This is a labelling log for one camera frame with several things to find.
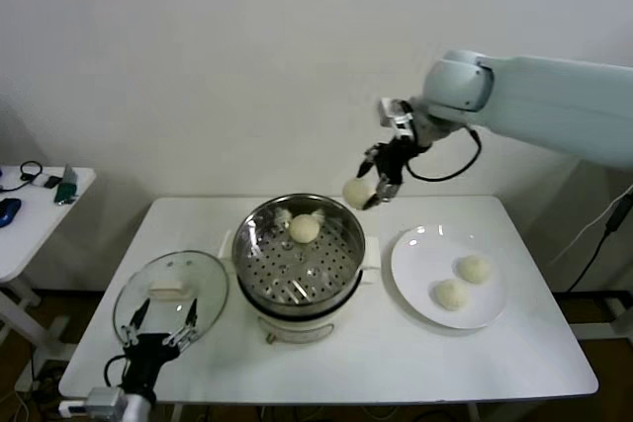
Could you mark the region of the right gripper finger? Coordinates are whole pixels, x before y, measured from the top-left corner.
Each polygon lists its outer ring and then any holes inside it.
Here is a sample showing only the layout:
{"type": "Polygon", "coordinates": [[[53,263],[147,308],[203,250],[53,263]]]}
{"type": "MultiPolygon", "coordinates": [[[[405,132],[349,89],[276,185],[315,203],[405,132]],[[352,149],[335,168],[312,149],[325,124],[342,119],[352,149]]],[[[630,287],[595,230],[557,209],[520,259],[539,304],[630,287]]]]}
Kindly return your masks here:
{"type": "Polygon", "coordinates": [[[363,161],[361,162],[358,168],[358,172],[356,174],[357,178],[363,178],[375,166],[375,158],[379,154],[381,149],[382,149],[382,144],[376,143],[376,144],[373,144],[364,152],[363,161]]]}
{"type": "Polygon", "coordinates": [[[374,193],[366,202],[366,208],[371,209],[390,202],[398,194],[399,189],[398,183],[393,183],[387,175],[381,175],[374,193]]]}

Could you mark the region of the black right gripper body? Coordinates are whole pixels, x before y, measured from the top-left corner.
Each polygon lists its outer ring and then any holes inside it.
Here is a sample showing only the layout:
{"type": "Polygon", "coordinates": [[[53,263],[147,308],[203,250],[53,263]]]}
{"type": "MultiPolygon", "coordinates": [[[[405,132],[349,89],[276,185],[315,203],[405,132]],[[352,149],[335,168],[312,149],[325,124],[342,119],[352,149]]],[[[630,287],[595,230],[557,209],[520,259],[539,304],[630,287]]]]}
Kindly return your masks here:
{"type": "Polygon", "coordinates": [[[403,170],[413,153],[413,142],[405,138],[393,138],[376,146],[374,164],[380,180],[390,186],[403,183],[403,170]]]}

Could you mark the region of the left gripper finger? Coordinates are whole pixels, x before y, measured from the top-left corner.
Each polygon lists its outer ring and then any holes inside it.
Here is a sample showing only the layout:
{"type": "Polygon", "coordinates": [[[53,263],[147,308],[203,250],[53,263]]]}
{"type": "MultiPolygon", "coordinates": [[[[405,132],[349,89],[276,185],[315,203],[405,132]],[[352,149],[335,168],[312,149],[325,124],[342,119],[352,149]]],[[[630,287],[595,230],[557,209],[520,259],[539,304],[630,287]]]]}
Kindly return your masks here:
{"type": "Polygon", "coordinates": [[[188,347],[197,338],[198,300],[193,299],[187,312],[185,322],[181,328],[169,334],[164,339],[164,345],[169,347],[188,347]]]}
{"type": "Polygon", "coordinates": [[[149,299],[147,298],[143,304],[134,312],[130,322],[121,327],[123,332],[123,344],[135,345],[138,343],[137,334],[149,308],[149,299]]]}

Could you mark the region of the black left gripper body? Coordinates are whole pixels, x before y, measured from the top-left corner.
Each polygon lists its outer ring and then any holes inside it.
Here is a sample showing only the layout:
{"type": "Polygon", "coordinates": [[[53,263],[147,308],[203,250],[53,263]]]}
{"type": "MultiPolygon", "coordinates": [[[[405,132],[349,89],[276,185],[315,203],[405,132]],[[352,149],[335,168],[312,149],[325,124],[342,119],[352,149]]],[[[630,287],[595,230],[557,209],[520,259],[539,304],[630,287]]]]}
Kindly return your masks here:
{"type": "Polygon", "coordinates": [[[163,365],[180,356],[179,348],[169,342],[167,333],[146,333],[124,350],[129,367],[122,379],[125,393],[153,393],[163,365]]]}

